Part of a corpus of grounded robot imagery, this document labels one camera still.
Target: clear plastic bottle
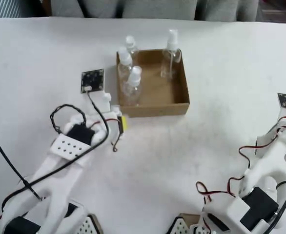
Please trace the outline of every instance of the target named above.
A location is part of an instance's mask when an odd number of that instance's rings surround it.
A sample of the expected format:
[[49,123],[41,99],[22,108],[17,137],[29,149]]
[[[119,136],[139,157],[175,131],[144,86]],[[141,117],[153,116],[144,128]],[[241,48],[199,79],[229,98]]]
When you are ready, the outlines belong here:
[[178,30],[170,29],[167,47],[163,50],[161,77],[167,80],[175,78],[180,61],[181,51],[178,48]]
[[124,104],[127,106],[136,106],[139,104],[141,73],[141,67],[133,67],[128,81],[123,86]]
[[133,36],[127,36],[125,38],[125,46],[127,48],[128,53],[132,57],[133,66],[138,65],[138,47],[136,46],[135,40]]
[[120,63],[118,64],[118,75],[121,89],[123,84],[128,81],[132,69],[132,58],[125,47],[118,50]]

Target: open cardboard box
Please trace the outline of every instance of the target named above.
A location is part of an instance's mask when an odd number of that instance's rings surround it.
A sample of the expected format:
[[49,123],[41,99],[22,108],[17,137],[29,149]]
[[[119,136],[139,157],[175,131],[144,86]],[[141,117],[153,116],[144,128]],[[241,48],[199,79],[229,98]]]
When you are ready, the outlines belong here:
[[184,115],[190,105],[183,58],[177,65],[177,77],[172,81],[161,78],[162,50],[142,50],[138,66],[142,68],[142,92],[138,106],[125,106],[117,72],[118,99],[121,111],[129,117]]

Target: bottle cap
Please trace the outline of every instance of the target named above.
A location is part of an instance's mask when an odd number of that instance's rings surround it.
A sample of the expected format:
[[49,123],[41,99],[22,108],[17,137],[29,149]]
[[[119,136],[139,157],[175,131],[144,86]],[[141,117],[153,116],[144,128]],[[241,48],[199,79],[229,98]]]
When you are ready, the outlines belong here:
[[131,55],[128,53],[125,47],[120,47],[118,50],[119,60],[122,65],[130,65],[132,63]]
[[167,42],[167,49],[176,51],[178,49],[178,30],[170,29]]
[[142,73],[142,68],[138,66],[134,66],[131,70],[127,83],[131,85],[132,87],[139,86],[140,81],[141,81],[141,73]]
[[132,49],[135,46],[135,40],[133,36],[127,36],[125,38],[125,45],[127,49]]

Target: table surface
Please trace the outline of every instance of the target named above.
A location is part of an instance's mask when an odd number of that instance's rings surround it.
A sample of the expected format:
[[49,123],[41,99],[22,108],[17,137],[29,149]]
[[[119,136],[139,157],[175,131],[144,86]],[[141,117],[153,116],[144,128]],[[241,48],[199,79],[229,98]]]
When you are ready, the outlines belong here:
[[[244,172],[238,148],[274,124],[277,92],[286,93],[286,24],[0,19],[0,144],[24,176],[56,137],[51,111],[63,103],[89,108],[81,72],[104,68],[116,102],[115,56],[125,36],[132,34],[140,49],[159,49],[169,28],[180,33],[187,114],[130,119],[118,152],[97,157],[73,194],[106,234],[164,233],[179,213],[201,211],[196,181],[225,190],[229,177]],[[0,156],[0,205],[17,183]],[[274,233],[286,233],[286,224]]]

